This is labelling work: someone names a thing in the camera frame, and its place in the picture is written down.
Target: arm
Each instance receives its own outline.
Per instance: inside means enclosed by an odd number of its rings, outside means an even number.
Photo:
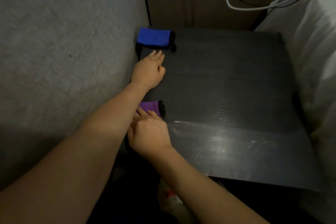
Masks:
[[[98,200],[134,112],[162,80],[155,51],[134,68],[131,83],[93,112],[73,135],[0,192],[0,223],[85,223]]]
[[[267,223],[191,166],[171,146],[167,125],[155,112],[138,112],[128,130],[130,146],[153,165],[201,223]]]

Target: table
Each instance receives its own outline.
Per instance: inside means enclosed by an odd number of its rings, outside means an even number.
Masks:
[[[279,34],[177,29],[162,99],[172,145],[209,176],[321,191],[323,178],[291,97],[294,73]],[[144,48],[141,59],[152,50]]]

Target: dark tabletop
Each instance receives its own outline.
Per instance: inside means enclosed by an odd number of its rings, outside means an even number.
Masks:
[[[176,30],[162,99],[176,150],[209,176],[321,190],[309,138],[291,97],[294,73],[278,34]],[[144,48],[141,58],[152,50]]]

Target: folded blue cloth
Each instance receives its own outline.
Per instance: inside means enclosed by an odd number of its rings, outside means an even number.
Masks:
[[[148,46],[167,46],[171,30],[140,28],[137,43]]]

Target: hand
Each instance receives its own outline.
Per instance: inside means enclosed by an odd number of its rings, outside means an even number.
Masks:
[[[141,82],[148,90],[155,88],[163,79],[166,69],[161,65],[165,55],[162,51],[153,51],[139,61],[133,70],[131,82]]]
[[[147,160],[172,148],[167,124],[153,111],[137,111],[127,133],[131,148]]]

